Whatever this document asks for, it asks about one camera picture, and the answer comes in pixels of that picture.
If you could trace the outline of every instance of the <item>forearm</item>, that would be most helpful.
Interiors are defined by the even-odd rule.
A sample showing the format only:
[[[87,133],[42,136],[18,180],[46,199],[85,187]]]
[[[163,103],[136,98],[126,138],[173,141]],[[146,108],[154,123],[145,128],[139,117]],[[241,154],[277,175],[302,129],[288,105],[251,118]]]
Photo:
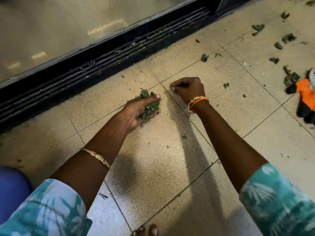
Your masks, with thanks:
[[[128,124],[119,112],[85,147],[98,153],[112,165],[127,136]],[[108,168],[101,161],[81,150],[58,169],[52,178],[72,187],[89,210],[107,172]]]
[[[230,181],[240,192],[246,181],[267,160],[246,143],[208,102],[196,103],[194,111],[201,119]]]

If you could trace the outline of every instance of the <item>person's right hand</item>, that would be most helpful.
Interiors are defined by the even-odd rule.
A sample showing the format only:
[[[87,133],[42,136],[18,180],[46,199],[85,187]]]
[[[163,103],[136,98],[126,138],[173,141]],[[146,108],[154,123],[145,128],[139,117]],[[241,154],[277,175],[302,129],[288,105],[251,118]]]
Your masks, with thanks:
[[[206,96],[198,77],[186,77],[174,81],[170,84],[171,90],[181,96],[183,101],[188,104],[194,97]]]

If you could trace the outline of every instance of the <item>gold bracelet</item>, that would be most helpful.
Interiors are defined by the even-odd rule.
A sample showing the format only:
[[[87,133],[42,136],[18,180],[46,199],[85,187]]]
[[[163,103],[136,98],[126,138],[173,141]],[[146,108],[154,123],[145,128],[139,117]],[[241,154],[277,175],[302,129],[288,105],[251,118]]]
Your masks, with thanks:
[[[94,151],[91,151],[85,147],[82,147],[80,150],[83,150],[83,151],[86,151],[88,152],[91,156],[95,157],[96,159],[98,159],[99,161],[101,161],[105,166],[107,166],[108,170],[111,169],[111,165],[108,164],[108,162],[99,154],[97,154],[96,152]]]
[[[203,99],[207,99],[209,101],[209,99],[206,96],[197,96],[194,97],[188,104],[187,104],[187,110],[189,113],[195,113],[194,111],[190,110],[190,105],[192,105],[195,101],[197,101],[198,99],[203,98]]]

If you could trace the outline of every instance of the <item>blue round object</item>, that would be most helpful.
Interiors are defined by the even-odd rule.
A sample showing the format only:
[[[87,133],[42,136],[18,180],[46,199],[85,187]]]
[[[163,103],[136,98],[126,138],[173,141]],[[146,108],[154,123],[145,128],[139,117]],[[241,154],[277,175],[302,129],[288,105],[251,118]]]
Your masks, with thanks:
[[[0,166],[0,225],[10,218],[31,191],[31,184],[22,172]]]

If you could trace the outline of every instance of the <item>person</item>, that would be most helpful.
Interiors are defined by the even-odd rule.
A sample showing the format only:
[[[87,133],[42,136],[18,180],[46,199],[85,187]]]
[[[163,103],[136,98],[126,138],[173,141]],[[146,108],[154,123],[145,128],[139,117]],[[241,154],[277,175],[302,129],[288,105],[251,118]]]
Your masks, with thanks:
[[[201,119],[243,203],[263,235],[315,235],[315,203],[246,143],[215,111],[197,77],[170,85]],[[0,228],[0,235],[86,235],[86,217],[126,136],[142,123],[145,107],[160,98],[129,101],[50,179],[45,180]],[[151,225],[149,235],[158,235]],[[141,226],[132,235],[144,236]]]

